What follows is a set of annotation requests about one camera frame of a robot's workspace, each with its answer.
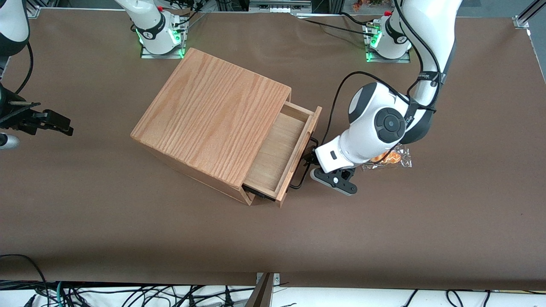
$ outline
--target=wood grain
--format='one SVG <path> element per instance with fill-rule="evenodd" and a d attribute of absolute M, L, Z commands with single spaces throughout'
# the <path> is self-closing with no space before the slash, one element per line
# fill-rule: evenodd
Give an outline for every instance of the wood grain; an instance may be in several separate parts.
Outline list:
<path fill-rule="evenodd" d="M 190 48 L 131 137 L 240 188 L 290 91 Z"/>
<path fill-rule="evenodd" d="M 318 117 L 321 114 L 321 110 L 322 110 L 321 107 L 317 107 L 314 114 L 308 117 L 307 122 L 305 123 L 305 126 L 303 128 L 303 131 L 300 135 L 300 138 L 298 139 L 298 142 L 294 146 L 294 150 L 290 156 L 290 160 L 288 161 L 287 166 L 284 169 L 284 172 L 281 176 L 281 180 L 279 181 L 277 188 L 275 189 L 275 193 L 277 194 L 276 200 L 279 206 L 282 206 L 282 203 L 284 202 L 284 198 L 286 197 L 286 192 L 288 191 L 288 186 L 290 185 L 290 182 L 292 181 L 292 177 L 294 176 L 294 172 L 296 171 L 298 164 L 300 163 L 301 155 L 303 154 L 305 148 L 307 147 L 307 143 L 309 142 L 309 139 L 311 138 L 311 135 L 313 134 L 314 129 L 317 127 Z M 306 113 L 309 112 L 306 109 L 301 110 L 301 112 L 304 112 L 304 111 L 306 111 Z"/>
<path fill-rule="evenodd" d="M 282 203 L 320 111 L 320 107 L 311 112 L 286 102 L 248 172 L 245 185 Z"/>
<path fill-rule="evenodd" d="M 251 205 L 252 201 L 254 200 L 254 194 L 246 193 L 243 191 L 242 187 L 239 188 L 232 188 L 230 186 L 227 186 L 225 183 L 212 178 L 210 176 L 207 176 L 187 165 L 184 165 L 180 162 L 178 162 L 176 159 L 169 157 L 167 155 L 164 155 L 163 153 L 145 146 L 145 148 L 152 153 L 154 156 L 156 156 L 159 160 L 161 160 L 163 163 L 170 166 L 172 169 L 190 177 L 193 178 L 199 182 L 201 182 L 204 185 L 210 186 L 223 194 L 234 198 L 244 204 Z"/>

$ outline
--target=plastic bag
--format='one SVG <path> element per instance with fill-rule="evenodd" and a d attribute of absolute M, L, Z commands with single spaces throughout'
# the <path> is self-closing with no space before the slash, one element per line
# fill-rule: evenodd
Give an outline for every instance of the plastic bag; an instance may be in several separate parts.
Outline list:
<path fill-rule="evenodd" d="M 405 167 L 411 167 L 411 155 L 410 150 L 406 145 L 398 144 L 394 147 L 392 152 L 400 155 L 400 161 L 397 163 L 384 163 L 379 162 L 377 164 L 373 164 L 372 162 L 367 162 L 362 164 L 363 170 L 369 170 L 369 169 L 390 169 L 390 168 L 405 168 Z"/>

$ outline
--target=white surface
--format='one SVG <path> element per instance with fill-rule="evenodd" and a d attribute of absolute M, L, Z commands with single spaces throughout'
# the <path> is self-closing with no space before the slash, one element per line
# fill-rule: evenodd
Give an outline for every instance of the white surface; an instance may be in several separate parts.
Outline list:
<path fill-rule="evenodd" d="M 176 286 L 176 293 L 183 296 L 189 286 Z M 137 289 L 137 287 L 126 288 L 93 288 L 97 291 L 118 291 Z M 206 286 L 196 292 L 196 295 L 206 295 L 224 291 L 224 286 Z M 401 307 L 403 306 L 413 290 L 378 290 L 378 289 L 352 289 L 352 288 L 302 288 L 275 287 L 271 307 L 282 307 L 296 303 L 295 307 Z M 120 307 L 131 293 L 117 294 L 95 294 L 84 293 L 82 296 L 87 299 L 91 307 Z M 233 301 L 246 299 L 251 291 L 231 293 Z M 485 299 L 485 292 L 457 291 L 465 307 L 482 307 Z M 34 295 L 31 290 L 0 291 L 0 307 L 21 307 Z M 199 304 L 199 306 L 210 305 L 222 300 L 212 298 Z M 142 299 L 139 299 L 133 306 L 140 306 Z M 33 306 L 42 306 L 46 303 L 44 297 L 37 296 Z M 450 307 L 446 300 L 445 291 L 419 290 L 413 298 L 410 307 Z M 153 299 L 146 304 L 146 307 L 168 307 L 164 299 Z M 546 295 L 542 294 L 520 294 L 520 293 L 498 293 L 492 292 L 487 307 L 546 307 Z"/>

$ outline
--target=metal bracket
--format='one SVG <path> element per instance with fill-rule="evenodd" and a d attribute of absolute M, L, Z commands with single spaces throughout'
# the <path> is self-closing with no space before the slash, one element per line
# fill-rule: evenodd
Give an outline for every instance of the metal bracket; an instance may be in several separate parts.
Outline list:
<path fill-rule="evenodd" d="M 529 23 L 528 22 L 525 22 L 523 25 L 521 25 L 519 23 L 519 19 L 518 19 L 519 16 L 515 16 L 515 17 L 512 17 L 512 21 L 514 22 L 514 27 L 516 29 L 527 29 L 529 28 Z"/>
<path fill-rule="evenodd" d="M 546 6 L 546 0 L 533 0 L 527 8 L 525 8 L 519 15 L 512 18 L 514 21 L 514 27 L 517 29 L 529 28 L 528 21 L 531 20 L 536 14 Z"/>
<path fill-rule="evenodd" d="M 256 285 L 260 282 L 260 279 L 264 273 L 256 273 Z M 278 286 L 281 284 L 281 273 L 273 273 L 273 285 Z"/>

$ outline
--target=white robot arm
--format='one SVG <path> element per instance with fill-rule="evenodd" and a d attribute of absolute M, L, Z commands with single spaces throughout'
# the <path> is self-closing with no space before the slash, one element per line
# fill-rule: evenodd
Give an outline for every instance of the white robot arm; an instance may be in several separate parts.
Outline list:
<path fill-rule="evenodd" d="M 0 0 L 0 56 L 21 51 L 30 34 L 25 0 Z"/>
<path fill-rule="evenodd" d="M 142 45 L 157 55 L 166 54 L 180 44 L 173 35 L 174 15 L 160 11 L 153 0 L 115 0 L 125 9 L 136 27 Z"/>
<path fill-rule="evenodd" d="M 315 149 L 321 169 L 313 170 L 311 176 L 338 190 L 331 181 L 336 174 L 329 173 L 352 169 L 398 143 L 409 144 L 426 135 L 454 55 L 455 17 L 461 0 L 403 0 L 401 7 L 395 3 L 393 14 L 379 20 L 383 35 L 375 49 L 385 58 L 398 58 L 413 44 L 421 61 L 415 93 L 410 98 L 374 82 L 354 95 L 349 129 Z"/>

